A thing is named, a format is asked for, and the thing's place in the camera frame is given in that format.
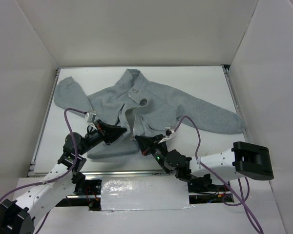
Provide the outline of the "grey zip-up jacket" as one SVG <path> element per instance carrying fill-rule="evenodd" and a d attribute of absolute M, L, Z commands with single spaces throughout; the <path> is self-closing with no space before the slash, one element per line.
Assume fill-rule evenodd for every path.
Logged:
<path fill-rule="evenodd" d="M 79 110 L 94 111 L 104 123 L 125 127 L 126 133 L 112 145 L 99 145 L 87 154 L 90 159 L 128 156 L 139 151 L 134 136 L 163 134 L 178 121 L 217 134 L 241 134 L 245 124 L 234 112 L 196 98 L 179 89 L 147 80 L 141 71 L 127 69 L 111 87 L 86 95 L 72 77 L 59 82 L 54 103 Z"/>

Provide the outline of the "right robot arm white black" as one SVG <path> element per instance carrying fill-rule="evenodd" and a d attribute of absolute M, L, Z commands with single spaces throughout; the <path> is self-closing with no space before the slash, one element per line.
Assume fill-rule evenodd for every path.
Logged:
<path fill-rule="evenodd" d="M 274 178 L 270 152 L 264 146 L 238 141 L 224 152 L 195 159 L 175 149 L 168 150 L 163 135 L 136 136 L 135 140 L 142 155 L 152 155 L 166 174 L 174 174 L 185 182 L 203 177 L 203 186 L 208 191 L 242 177 L 259 181 Z"/>

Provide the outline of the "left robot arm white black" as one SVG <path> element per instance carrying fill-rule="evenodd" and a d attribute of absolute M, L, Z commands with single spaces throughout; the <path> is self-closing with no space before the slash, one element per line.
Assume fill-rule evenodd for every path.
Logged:
<path fill-rule="evenodd" d="M 34 234 L 35 226 L 71 193 L 86 189 L 81 173 L 87 153 L 100 143 L 112 144 L 126 132 L 126 128 L 109 125 L 101 120 L 87 128 L 85 136 L 70 132 L 65 138 L 63 154 L 53 169 L 39 182 L 24 185 L 27 192 L 15 200 L 0 199 L 0 234 Z"/>

